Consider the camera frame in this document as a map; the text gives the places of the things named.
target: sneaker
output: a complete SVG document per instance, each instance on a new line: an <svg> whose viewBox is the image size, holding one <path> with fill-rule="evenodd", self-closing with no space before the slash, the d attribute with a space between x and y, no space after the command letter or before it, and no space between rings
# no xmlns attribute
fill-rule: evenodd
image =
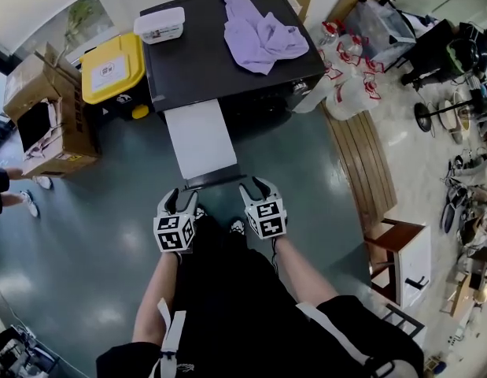
<svg viewBox="0 0 487 378"><path fill-rule="evenodd" d="M44 189L50 189L53 187L53 181L48 176L34 176L31 178L31 180L33 180Z"/></svg>
<svg viewBox="0 0 487 378"><path fill-rule="evenodd" d="M21 191L20 195L22 195L24 197L23 203L28 207L28 210L30 210L30 214L33 217L38 217L39 216L39 208L33 202L33 198L31 197L30 191Z"/></svg>
<svg viewBox="0 0 487 378"><path fill-rule="evenodd" d="M402 83L402 85L408 85L410 83L412 83L412 79L411 77L409 76L409 74L404 74L401 78L400 78L400 82Z"/></svg>
<svg viewBox="0 0 487 378"><path fill-rule="evenodd" d="M413 88L416 91L418 91L421 87L423 87L421 80L415 80L415 81L413 81Z"/></svg>
<svg viewBox="0 0 487 378"><path fill-rule="evenodd" d="M205 216L208 216L208 213L206 213L206 209L202 205L197 205L196 221Z"/></svg>
<svg viewBox="0 0 487 378"><path fill-rule="evenodd" d="M232 234L233 232L245 235L245 223L243 222L243 219L237 217L232 220L231 226L229 227L229 233Z"/></svg>

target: lavender cloth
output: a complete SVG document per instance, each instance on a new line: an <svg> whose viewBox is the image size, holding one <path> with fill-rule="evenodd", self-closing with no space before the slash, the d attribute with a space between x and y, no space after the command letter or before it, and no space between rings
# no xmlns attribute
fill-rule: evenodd
<svg viewBox="0 0 487 378"><path fill-rule="evenodd" d="M308 52L308 42L297 27L286 27L273 13L263 17L250 0L224 1L224 38L241 67L267 75L278 59L294 59Z"/></svg>

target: box label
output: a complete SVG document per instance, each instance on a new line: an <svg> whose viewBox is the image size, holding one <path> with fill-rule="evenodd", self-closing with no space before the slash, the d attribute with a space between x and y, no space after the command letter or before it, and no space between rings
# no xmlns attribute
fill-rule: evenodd
<svg viewBox="0 0 487 378"><path fill-rule="evenodd" d="M103 90L109 85L126 79L126 63L124 56L116 57L91 71L91 90Z"/></svg>
<svg viewBox="0 0 487 378"><path fill-rule="evenodd" d="M78 154L66 154L66 153L63 153L63 154L60 154L57 156L57 159L58 160L64 160L64 161L77 161L78 159L82 158L83 156L82 155L78 155Z"/></svg>

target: yellow lid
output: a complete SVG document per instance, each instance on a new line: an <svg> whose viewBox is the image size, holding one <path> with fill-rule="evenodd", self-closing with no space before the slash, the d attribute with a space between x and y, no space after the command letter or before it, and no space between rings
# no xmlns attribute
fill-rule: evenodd
<svg viewBox="0 0 487 378"><path fill-rule="evenodd" d="M133 119L142 119L149 114L149 107L147 105L138 105L131 111Z"/></svg>
<svg viewBox="0 0 487 378"><path fill-rule="evenodd" d="M119 35L80 58L83 100L98 104L140 82L146 73L142 41L134 33Z"/></svg>

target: white paper sheet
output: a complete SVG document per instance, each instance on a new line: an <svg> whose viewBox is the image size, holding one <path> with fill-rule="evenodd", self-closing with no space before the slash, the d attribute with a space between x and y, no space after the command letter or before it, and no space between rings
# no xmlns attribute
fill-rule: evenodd
<svg viewBox="0 0 487 378"><path fill-rule="evenodd" d="M170 109L164 116L184 179L237 163L216 99Z"/></svg>

